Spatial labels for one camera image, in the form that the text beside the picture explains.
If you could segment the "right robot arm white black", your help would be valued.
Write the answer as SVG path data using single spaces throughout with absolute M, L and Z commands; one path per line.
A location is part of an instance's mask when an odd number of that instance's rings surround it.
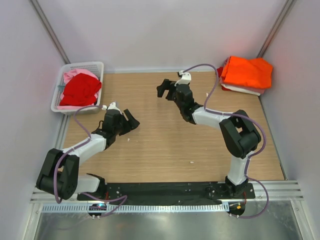
M 188 84 L 178 84 L 169 79 L 164 79 L 156 90 L 159 98 L 168 91 L 165 98 L 177 105 L 186 122 L 221 131 L 226 148 L 231 154 L 229 173 L 225 177 L 225 192 L 231 198 L 241 195 L 248 183 L 245 170 L 248 168 L 249 156 L 261 142 L 261 136 L 247 113 L 243 110 L 229 113 L 205 109 L 194 100 Z

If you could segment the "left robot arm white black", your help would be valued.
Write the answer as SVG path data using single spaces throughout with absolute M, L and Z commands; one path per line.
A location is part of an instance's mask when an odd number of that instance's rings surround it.
M 81 164 L 92 156 L 105 151 L 117 136 L 135 130 L 140 122 L 128 109 L 120 111 L 109 109 L 98 128 L 78 144 L 65 149 L 50 149 L 44 159 L 36 180 L 36 188 L 54 195 L 57 202 L 70 199 L 77 194 L 77 199 L 101 200 L 107 196 L 106 181 L 103 177 L 87 173 L 79 175 Z

